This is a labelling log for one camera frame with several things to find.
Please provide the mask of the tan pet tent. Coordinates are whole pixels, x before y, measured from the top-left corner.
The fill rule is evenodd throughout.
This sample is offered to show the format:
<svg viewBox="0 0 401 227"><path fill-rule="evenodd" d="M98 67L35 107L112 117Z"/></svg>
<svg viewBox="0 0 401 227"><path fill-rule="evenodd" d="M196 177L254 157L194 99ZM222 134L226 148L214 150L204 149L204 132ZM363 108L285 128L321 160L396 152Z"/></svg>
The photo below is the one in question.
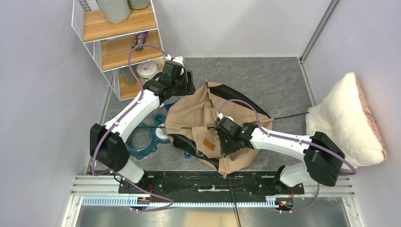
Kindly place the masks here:
<svg viewBox="0 0 401 227"><path fill-rule="evenodd" d="M273 118L247 96L227 85L206 81L193 95L184 96L172 105L166 116L165 132L176 148L226 176L248 167L260 151L243 148L225 157L221 154L214 130L220 109L240 126L259 120L262 127L273 128Z"/></svg>

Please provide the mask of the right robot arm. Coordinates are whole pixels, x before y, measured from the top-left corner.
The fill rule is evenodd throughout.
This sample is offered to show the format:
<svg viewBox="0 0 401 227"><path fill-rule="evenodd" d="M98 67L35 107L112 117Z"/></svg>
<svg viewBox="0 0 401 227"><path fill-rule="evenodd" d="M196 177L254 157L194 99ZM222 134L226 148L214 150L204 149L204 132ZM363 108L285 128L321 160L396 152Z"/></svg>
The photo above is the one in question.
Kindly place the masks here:
<svg viewBox="0 0 401 227"><path fill-rule="evenodd" d="M340 175L345 154L323 132L313 136L300 136L268 130L253 123L243 126L223 117L215 126L223 154L237 153L240 149L264 149L300 160L300 163L279 168L273 180L278 193L306 182L334 187Z"/></svg>

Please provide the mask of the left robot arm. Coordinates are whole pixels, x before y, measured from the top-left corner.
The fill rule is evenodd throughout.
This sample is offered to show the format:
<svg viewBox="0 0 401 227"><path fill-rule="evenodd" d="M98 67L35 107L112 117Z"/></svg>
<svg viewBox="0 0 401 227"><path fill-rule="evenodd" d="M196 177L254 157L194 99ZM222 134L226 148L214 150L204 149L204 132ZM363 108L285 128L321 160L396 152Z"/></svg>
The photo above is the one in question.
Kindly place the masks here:
<svg viewBox="0 0 401 227"><path fill-rule="evenodd" d="M152 111L173 96L194 94L192 72L184 67L184 58L175 57L166 60L163 70L148 80L139 94L112 120L103 125L94 124L90 129L90 155L92 175L101 175L106 171L95 171L96 162L107 171L113 171L130 182L130 187L137 193L148 188L148 180L143 177L144 170L131 159L125 145L129 135Z"/></svg>

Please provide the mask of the white fluffy pet cushion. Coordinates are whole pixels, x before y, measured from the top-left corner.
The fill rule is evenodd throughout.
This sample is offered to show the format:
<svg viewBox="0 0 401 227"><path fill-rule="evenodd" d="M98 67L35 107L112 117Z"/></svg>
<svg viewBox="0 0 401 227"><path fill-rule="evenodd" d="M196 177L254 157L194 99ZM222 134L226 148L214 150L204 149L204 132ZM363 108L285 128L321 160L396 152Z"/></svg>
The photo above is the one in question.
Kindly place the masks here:
<svg viewBox="0 0 401 227"><path fill-rule="evenodd" d="M387 151L367 98L355 73L339 80L316 106L309 108L306 133L325 133L354 168L387 160Z"/></svg>

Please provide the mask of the white ceramic mug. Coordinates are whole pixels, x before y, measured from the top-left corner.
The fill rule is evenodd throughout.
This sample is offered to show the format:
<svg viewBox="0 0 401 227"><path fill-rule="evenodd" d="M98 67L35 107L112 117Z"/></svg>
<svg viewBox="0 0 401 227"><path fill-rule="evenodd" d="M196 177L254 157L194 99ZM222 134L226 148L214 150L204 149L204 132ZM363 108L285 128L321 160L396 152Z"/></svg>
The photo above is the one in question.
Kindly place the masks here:
<svg viewBox="0 0 401 227"><path fill-rule="evenodd" d="M165 64L165 59L164 58L159 58L159 59L153 60L153 62L157 65L158 70L162 71L163 66Z"/></svg>

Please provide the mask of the green can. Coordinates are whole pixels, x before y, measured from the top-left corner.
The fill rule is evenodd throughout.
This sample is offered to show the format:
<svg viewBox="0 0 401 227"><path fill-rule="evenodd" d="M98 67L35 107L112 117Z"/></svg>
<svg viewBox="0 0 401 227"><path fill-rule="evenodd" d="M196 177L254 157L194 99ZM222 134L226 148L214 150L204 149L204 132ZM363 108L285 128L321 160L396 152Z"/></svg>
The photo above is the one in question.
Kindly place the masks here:
<svg viewBox="0 0 401 227"><path fill-rule="evenodd" d="M129 67L120 68L120 74L128 86L132 86L132 85L136 84L137 81L136 81L135 77L133 76L133 74L131 73L131 70Z"/></svg>

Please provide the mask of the brown candy bag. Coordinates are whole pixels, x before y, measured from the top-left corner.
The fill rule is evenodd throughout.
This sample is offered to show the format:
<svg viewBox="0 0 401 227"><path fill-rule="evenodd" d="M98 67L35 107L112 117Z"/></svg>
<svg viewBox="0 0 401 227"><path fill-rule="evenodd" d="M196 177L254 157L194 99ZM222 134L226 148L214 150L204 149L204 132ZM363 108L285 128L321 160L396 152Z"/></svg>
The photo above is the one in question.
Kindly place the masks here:
<svg viewBox="0 0 401 227"><path fill-rule="evenodd" d="M136 33L132 49L134 49L135 51L141 51L144 48L147 36L148 31Z"/></svg>

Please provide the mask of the grey felt basket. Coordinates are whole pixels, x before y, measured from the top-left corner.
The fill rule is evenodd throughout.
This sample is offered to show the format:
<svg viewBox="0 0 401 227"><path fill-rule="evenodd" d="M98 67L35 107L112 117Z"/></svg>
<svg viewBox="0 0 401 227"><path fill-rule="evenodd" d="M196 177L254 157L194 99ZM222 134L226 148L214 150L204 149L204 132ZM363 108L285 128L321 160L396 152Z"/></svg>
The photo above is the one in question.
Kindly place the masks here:
<svg viewBox="0 0 401 227"><path fill-rule="evenodd" d="M149 6L149 0L128 0L129 7L133 10L145 9Z"/></svg>
<svg viewBox="0 0 401 227"><path fill-rule="evenodd" d="M121 23L130 15L130 7L127 0L97 0L96 3L109 23Z"/></svg>

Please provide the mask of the black mounting base plate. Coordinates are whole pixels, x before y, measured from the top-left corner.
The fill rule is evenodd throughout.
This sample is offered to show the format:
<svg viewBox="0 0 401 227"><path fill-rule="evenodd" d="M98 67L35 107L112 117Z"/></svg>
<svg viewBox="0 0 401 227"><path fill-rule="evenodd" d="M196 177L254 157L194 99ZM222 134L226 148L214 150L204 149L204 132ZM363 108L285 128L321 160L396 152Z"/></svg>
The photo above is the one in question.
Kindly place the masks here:
<svg viewBox="0 0 401 227"><path fill-rule="evenodd" d="M138 186L176 204L263 202L266 196L305 193L302 183L279 183L275 171L237 171L226 178L214 171L146 171Z"/></svg>

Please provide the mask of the aluminium corner rail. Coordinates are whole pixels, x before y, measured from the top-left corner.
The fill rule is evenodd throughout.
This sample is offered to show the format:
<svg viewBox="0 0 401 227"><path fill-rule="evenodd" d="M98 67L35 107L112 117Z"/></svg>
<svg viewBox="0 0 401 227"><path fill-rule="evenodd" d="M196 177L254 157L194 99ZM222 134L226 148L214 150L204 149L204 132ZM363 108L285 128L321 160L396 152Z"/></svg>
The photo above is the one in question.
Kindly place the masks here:
<svg viewBox="0 0 401 227"><path fill-rule="evenodd" d="M331 0L328 7L326 8L322 18L320 19L316 29L314 30L310 40L308 41L305 49L303 50L301 56L299 57L299 62L304 64L306 59L308 58L310 52L314 48L315 44L317 43L318 39L320 38L322 32L324 31L325 27L327 26L329 20L331 19L334 11L336 10L340 0Z"/></svg>

